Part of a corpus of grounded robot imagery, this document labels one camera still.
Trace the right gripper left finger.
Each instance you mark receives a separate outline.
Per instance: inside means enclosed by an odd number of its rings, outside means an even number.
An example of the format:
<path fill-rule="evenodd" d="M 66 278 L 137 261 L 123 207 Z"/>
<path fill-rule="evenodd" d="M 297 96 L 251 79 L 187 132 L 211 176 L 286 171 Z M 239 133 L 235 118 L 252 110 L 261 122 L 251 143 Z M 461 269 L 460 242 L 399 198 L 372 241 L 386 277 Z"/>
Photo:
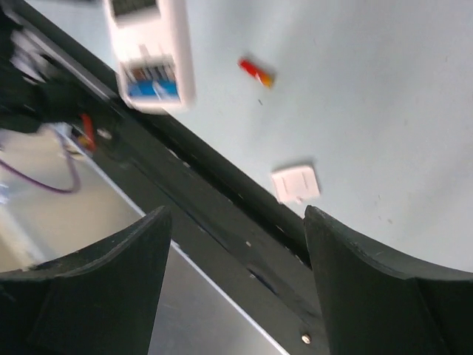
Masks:
<path fill-rule="evenodd" d="M 172 233 L 160 207 L 29 270 L 1 274 L 3 354 L 146 354 Z"/>

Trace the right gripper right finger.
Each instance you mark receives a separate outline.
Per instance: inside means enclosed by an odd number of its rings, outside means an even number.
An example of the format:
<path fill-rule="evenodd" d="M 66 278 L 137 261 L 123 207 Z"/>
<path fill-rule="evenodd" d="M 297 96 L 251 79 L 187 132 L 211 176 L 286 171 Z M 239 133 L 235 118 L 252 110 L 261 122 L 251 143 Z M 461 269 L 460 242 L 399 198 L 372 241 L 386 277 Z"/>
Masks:
<path fill-rule="evenodd" d="M 332 354 L 470 354 L 472 274 L 397 251 L 314 206 L 304 230 Z"/>

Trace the white battery cover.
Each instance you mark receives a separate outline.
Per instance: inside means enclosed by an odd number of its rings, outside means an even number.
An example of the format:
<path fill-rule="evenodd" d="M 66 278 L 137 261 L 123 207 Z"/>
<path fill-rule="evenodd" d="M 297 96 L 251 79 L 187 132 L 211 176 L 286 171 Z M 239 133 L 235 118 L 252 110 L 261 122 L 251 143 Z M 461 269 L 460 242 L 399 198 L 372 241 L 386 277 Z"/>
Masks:
<path fill-rule="evenodd" d="M 298 203 L 321 196 L 315 164 L 312 161 L 279 167 L 270 173 L 276 200 L 281 204 Z"/>

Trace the blue battery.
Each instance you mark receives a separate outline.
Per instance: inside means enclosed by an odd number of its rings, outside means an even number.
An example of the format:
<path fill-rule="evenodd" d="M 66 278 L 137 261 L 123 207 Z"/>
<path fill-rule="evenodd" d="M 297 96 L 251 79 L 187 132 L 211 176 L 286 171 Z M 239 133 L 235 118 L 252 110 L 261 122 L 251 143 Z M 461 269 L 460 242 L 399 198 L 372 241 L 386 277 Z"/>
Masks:
<path fill-rule="evenodd" d="M 179 101 L 177 85 L 171 81 L 145 80 L 129 82 L 127 93 L 131 98 L 153 98 L 159 101 Z"/>

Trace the black silver battery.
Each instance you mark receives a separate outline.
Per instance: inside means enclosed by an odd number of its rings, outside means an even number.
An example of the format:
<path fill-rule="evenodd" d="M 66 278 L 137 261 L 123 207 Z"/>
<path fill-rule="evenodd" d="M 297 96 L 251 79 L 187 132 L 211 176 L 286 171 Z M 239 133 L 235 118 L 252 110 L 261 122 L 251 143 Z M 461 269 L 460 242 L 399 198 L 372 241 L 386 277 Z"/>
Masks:
<path fill-rule="evenodd" d="M 171 64 L 156 64 L 144 67 L 130 67 L 129 76 L 134 81 L 170 81 L 175 82 L 174 67 Z"/>

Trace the white remote control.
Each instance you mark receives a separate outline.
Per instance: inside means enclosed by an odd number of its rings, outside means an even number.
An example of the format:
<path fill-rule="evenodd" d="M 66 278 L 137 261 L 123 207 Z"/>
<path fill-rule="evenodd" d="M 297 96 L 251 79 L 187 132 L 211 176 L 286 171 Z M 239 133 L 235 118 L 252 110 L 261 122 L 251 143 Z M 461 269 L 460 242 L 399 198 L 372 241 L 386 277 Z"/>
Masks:
<path fill-rule="evenodd" d="M 191 39 L 185 1 L 105 1 L 106 22 L 118 63 L 118 92 L 128 107 L 157 114 L 187 109 L 196 97 Z M 131 98 L 129 68 L 156 64 L 174 67 L 180 100 Z"/>

